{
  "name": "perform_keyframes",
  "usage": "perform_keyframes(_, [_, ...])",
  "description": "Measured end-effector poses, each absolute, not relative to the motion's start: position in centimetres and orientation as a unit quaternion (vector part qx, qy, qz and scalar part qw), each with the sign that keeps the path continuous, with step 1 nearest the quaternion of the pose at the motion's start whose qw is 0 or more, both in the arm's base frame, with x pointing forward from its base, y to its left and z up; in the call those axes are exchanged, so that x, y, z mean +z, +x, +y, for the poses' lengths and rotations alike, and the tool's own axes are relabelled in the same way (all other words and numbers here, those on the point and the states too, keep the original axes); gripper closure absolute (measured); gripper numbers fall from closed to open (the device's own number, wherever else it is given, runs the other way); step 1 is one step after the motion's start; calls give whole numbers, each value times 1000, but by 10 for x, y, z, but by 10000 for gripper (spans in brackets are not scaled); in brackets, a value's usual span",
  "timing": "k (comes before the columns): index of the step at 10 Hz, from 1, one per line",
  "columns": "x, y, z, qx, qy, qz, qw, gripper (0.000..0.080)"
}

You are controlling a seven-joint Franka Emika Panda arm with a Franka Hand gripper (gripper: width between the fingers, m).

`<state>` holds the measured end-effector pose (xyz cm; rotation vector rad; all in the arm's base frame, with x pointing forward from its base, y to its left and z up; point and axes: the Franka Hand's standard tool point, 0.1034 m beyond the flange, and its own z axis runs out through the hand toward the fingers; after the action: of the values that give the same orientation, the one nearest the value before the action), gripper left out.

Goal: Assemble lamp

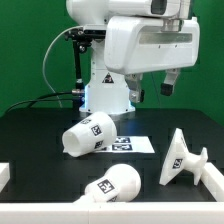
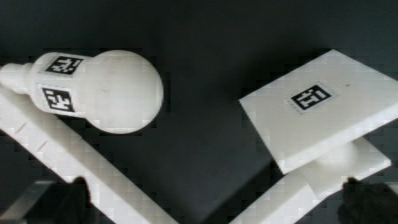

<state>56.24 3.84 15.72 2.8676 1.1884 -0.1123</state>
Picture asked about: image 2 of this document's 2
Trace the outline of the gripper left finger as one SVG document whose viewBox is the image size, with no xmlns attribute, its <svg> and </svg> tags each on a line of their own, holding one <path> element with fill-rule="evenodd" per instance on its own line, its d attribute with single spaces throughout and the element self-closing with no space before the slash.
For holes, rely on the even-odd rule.
<svg viewBox="0 0 398 224">
<path fill-rule="evenodd" d="M 91 224 L 86 179 L 36 181 L 0 214 L 0 224 Z"/>
</svg>

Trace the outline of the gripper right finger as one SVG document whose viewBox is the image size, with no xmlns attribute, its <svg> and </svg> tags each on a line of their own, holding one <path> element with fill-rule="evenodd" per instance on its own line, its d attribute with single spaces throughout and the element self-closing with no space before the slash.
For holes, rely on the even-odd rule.
<svg viewBox="0 0 398 224">
<path fill-rule="evenodd" d="M 338 220 L 340 224 L 398 224 L 398 193 L 386 183 L 347 179 Z"/>
</svg>

